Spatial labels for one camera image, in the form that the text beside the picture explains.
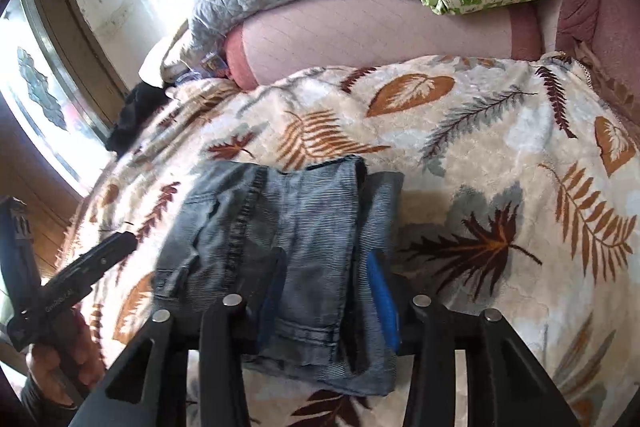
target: silver screw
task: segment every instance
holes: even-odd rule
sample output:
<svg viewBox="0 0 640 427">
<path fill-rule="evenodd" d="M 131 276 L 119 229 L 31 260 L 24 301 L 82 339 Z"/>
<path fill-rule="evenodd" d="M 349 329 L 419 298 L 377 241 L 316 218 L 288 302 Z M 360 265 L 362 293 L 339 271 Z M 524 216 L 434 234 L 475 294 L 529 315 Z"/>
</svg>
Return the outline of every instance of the silver screw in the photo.
<svg viewBox="0 0 640 427">
<path fill-rule="evenodd" d="M 414 297 L 414 304 L 418 306 L 418 308 L 426 308 L 431 304 L 431 298 L 428 295 L 416 295 Z"/>
<path fill-rule="evenodd" d="M 502 314 L 495 308 L 488 308 L 484 311 L 484 317 L 489 322 L 498 322 L 502 320 Z"/>
<path fill-rule="evenodd" d="M 238 306 L 242 302 L 242 296 L 237 293 L 229 293 L 229 295 L 225 295 L 225 298 L 222 299 L 222 303 L 225 306 Z"/>
<path fill-rule="evenodd" d="M 167 322 L 167 320 L 169 320 L 169 317 L 171 317 L 171 313 L 169 313 L 169 310 L 158 310 L 156 313 L 154 313 L 154 316 L 151 317 L 151 320 L 153 320 L 153 322 Z"/>
</svg>

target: denim pants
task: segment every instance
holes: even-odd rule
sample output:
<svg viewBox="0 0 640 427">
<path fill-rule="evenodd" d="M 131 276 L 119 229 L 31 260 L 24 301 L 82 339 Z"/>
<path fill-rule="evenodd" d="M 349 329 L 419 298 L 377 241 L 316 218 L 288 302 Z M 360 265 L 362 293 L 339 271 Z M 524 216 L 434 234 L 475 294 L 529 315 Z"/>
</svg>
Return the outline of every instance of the denim pants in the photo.
<svg viewBox="0 0 640 427">
<path fill-rule="evenodd" d="M 344 393 L 389 393 L 396 359 L 366 256 L 394 251 L 402 174 L 367 174 L 358 156 L 295 172 L 213 160 L 204 172 L 159 255 L 154 309 L 197 317 L 239 271 L 281 248 L 287 276 L 274 332 L 246 367 Z"/>
</svg>

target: floral blanket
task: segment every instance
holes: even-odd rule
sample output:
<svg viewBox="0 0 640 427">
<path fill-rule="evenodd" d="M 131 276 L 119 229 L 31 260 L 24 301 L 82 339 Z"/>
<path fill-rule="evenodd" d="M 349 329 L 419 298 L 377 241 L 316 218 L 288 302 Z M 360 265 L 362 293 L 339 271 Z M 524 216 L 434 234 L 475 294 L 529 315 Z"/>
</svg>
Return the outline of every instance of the floral blanket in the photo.
<svg viewBox="0 0 640 427">
<path fill-rule="evenodd" d="M 290 170 L 353 153 L 405 174 L 395 269 L 417 291 L 457 311 L 500 309 L 583 426 L 626 407 L 640 369 L 640 158 L 578 61 L 422 57 L 313 68 L 252 92 L 225 79 L 172 89 L 62 252 L 68 263 L 116 230 L 140 240 L 82 303 L 107 363 L 148 315 L 154 263 L 204 158 Z M 246 372 L 250 415 L 262 427 L 399 426 L 410 368 L 399 359 L 396 391 L 366 399 Z M 191 378 L 193 401 L 196 388 Z"/>
</svg>

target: bed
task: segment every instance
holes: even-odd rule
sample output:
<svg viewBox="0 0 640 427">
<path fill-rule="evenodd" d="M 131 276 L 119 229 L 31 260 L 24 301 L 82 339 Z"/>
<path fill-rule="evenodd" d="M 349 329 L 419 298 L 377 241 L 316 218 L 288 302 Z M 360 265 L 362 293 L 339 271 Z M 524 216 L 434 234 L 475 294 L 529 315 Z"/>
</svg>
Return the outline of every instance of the bed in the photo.
<svg viewBox="0 0 640 427">
<path fill-rule="evenodd" d="M 170 87 L 68 232 L 62 265 L 111 232 L 140 242 L 82 302 L 106 363 L 148 317 L 155 260 L 208 160 L 287 171 L 353 153 L 405 175 L 394 269 L 451 309 L 500 309 L 580 424 L 612 425 L 640 370 L 640 86 L 625 69 L 635 58 L 607 41 L 605 4 L 543 0 L 456 19 L 417 0 L 300 0 L 236 26 L 223 45 L 234 80 L 200 72 Z M 638 35 L 634 17 L 619 36 Z M 183 37 L 159 54 L 162 74 L 179 71 L 171 51 Z M 398 360 L 384 397 L 245 371 L 250 415 L 261 426 L 401 425 L 411 363 Z M 465 415 L 460 372 L 460 425 Z"/>
</svg>

